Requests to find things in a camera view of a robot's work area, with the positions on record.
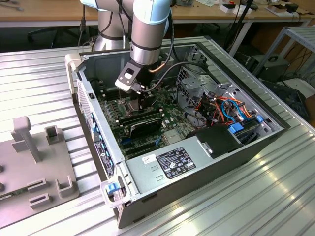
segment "white label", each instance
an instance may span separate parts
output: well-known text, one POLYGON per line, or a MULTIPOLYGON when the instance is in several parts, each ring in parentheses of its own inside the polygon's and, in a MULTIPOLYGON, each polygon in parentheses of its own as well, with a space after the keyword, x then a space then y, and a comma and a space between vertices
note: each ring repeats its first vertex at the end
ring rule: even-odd
POLYGON ((145 157, 142 157, 142 161, 144 164, 148 164, 150 162, 156 161, 156 155, 155 154, 151 154, 145 157))
POLYGON ((192 163, 192 162, 188 163, 188 164, 187 164, 187 167, 189 167, 189 166, 191 166, 191 165, 193 165, 193 163, 192 163))

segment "white sticker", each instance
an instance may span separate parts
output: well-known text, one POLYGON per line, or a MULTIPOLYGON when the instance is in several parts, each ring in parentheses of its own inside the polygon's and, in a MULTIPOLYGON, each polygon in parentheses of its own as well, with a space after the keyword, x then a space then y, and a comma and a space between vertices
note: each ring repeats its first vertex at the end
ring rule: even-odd
POLYGON ((151 154, 145 157, 142 157, 142 161, 144 164, 148 164, 150 162, 156 161, 156 155, 155 154, 151 154))

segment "wooden desk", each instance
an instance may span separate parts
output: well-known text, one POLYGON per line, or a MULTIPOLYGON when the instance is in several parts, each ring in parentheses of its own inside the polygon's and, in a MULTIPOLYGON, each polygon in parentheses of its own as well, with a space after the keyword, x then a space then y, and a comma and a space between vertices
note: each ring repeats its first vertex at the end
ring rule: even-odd
MULTIPOLYGON (((46 27, 80 25, 83 6, 79 0, 19 0, 23 12, 0 7, 0 27, 46 27)), ((173 7, 174 23, 230 23, 235 14, 224 13, 219 6, 205 6, 195 2, 193 7, 173 7)), ((313 16, 302 16, 300 21, 309 21, 313 16)), ((97 25, 96 9, 86 8, 87 25, 97 25)), ((259 5, 259 10, 248 15, 244 22, 290 22, 298 17, 278 17, 259 5)))

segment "cooling vent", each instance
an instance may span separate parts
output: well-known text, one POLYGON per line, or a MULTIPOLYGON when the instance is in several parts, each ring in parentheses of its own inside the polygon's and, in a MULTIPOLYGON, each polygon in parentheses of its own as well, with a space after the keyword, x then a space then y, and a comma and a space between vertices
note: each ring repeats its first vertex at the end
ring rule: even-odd
POLYGON ((89 125, 89 128, 92 127, 92 118, 91 118, 91 111, 90 111, 90 106, 87 100, 87 95, 85 91, 83 91, 82 86, 81 86, 81 81, 78 80, 78 89, 79 89, 79 103, 81 105, 81 109, 84 112, 84 117, 89 125))

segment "blue wire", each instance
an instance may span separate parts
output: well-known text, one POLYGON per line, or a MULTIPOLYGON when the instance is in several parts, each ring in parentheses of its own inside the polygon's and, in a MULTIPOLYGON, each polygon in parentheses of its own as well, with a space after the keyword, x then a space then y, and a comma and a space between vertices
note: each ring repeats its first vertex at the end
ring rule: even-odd
POLYGON ((237 110, 238 110, 238 112, 240 113, 240 115, 242 116, 242 118, 243 118, 244 120, 247 120, 246 115, 245 115, 245 114, 242 112, 242 110, 239 108, 238 104, 237 104, 236 102, 232 101, 232 100, 226 100, 226 101, 222 102, 222 111, 223 111, 223 114, 224 114, 227 118, 230 118, 231 120, 233 120, 234 123, 236 122, 233 117, 229 116, 229 115, 225 112, 225 108, 224 108, 224 103, 225 103, 225 102, 231 102, 231 103, 237 108, 237 110))
POLYGON ((227 118, 230 118, 230 119, 235 123, 235 119, 234 119, 233 117, 229 116, 229 115, 225 112, 225 108, 224 108, 225 102, 227 102, 227 100, 224 101, 224 102, 222 102, 222 106, 221 106, 222 111, 223 111, 223 114, 224 114, 227 118))
POLYGON ((241 114, 241 116, 243 117, 243 119, 247 120, 247 116, 244 114, 244 112, 240 109, 240 107, 238 106, 238 104, 232 100, 228 100, 230 102, 232 102, 234 104, 234 106, 236 106, 238 112, 241 114))

